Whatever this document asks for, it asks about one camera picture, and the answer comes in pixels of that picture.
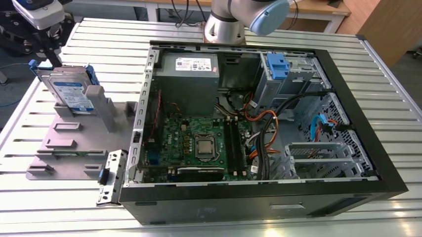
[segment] red wire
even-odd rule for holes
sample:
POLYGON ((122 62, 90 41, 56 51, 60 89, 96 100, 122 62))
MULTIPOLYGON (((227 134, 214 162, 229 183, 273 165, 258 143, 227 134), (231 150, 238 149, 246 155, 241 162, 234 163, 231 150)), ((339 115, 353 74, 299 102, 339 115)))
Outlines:
POLYGON ((156 128, 156 123, 158 123, 158 119, 159 119, 159 109, 160 109, 160 90, 158 91, 158 111, 156 111, 156 117, 154 118, 152 130, 151 130, 151 134, 150 134, 150 137, 148 137, 146 143, 150 141, 150 139, 152 138, 152 135, 154 135, 154 130, 155 130, 155 128, 156 128))
POLYGON ((319 140, 319 133, 321 133, 321 127, 318 126, 314 142, 317 142, 319 140))
POLYGON ((338 124, 338 122, 335 120, 329 119, 327 121, 334 123, 335 125, 338 124))

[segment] blue hard drive label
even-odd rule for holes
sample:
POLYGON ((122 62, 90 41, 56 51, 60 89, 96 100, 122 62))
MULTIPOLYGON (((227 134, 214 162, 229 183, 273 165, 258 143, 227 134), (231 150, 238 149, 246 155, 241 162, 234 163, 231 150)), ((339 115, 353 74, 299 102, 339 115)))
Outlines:
POLYGON ((72 111, 83 114, 94 110, 94 105, 84 94, 82 83, 55 81, 52 84, 62 100, 67 103, 72 111))

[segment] aluminum table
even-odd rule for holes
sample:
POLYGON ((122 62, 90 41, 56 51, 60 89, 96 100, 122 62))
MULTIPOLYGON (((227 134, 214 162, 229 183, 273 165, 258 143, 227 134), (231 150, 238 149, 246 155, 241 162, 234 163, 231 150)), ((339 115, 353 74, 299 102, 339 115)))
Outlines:
MULTIPOLYGON (((202 29, 171 23, 84 19, 66 65, 90 63, 115 102, 138 101, 151 40, 202 42, 202 29)), ((26 170, 54 120, 54 97, 34 80, 0 134, 0 233, 92 236, 355 237, 422 235, 422 113, 365 40, 350 35, 246 32, 250 45, 326 49, 398 168, 409 192, 327 218, 140 226, 123 207, 96 208, 96 181, 30 181, 26 170)))

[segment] sticker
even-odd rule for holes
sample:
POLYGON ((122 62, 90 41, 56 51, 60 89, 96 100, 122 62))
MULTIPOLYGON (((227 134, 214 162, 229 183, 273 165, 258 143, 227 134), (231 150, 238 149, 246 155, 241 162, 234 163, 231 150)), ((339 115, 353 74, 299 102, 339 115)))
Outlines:
POLYGON ((79 82, 54 82, 56 92, 66 101, 67 106, 76 111, 76 113, 87 113, 94 110, 92 102, 84 95, 84 87, 79 82))
POLYGON ((250 101, 250 105, 257 108, 258 104, 254 102, 254 100, 250 101))
POLYGON ((207 71, 211 72, 210 58, 178 58, 176 71, 207 71))
POLYGON ((54 153, 56 157, 76 157, 78 154, 74 153, 54 153))
POLYGON ((251 166, 251 173, 255 173, 255 174, 258 174, 258 166, 251 166))
POLYGON ((333 12, 333 14, 334 14, 334 15, 343 15, 343 16, 347 16, 349 13, 347 13, 347 12, 338 12, 338 11, 335 11, 335 12, 333 12))

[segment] floor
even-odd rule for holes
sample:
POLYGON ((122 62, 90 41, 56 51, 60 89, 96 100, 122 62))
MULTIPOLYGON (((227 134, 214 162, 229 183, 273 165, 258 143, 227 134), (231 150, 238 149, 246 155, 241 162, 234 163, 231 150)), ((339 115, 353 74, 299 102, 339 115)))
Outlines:
MULTIPOLYGON (((39 59, 35 55, 24 57, 10 57, 0 49, 0 67, 12 63, 28 63, 31 59, 39 59)), ((20 100, 30 84, 34 80, 34 74, 27 65, 16 65, 0 70, 10 78, 8 84, 0 86, 0 131, 10 116, 18 106, 18 103, 6 106, 20 100)), ((411 54, 406 54, 391 69, 410 96, 422 107, 422 58, 413 59, 411 54)))
POLYGON ((15 63, 23 63, 0 70, 8 77, 6 84, 0 85, 0 131, 19 103, 15 103, 10 106, 6 105, 22 99, 35 78, 27 64, 32 59, 40 60, 35 54, 18 58, 11 57, 7 55, 3 49, 0 49, 0 67, 15 63))

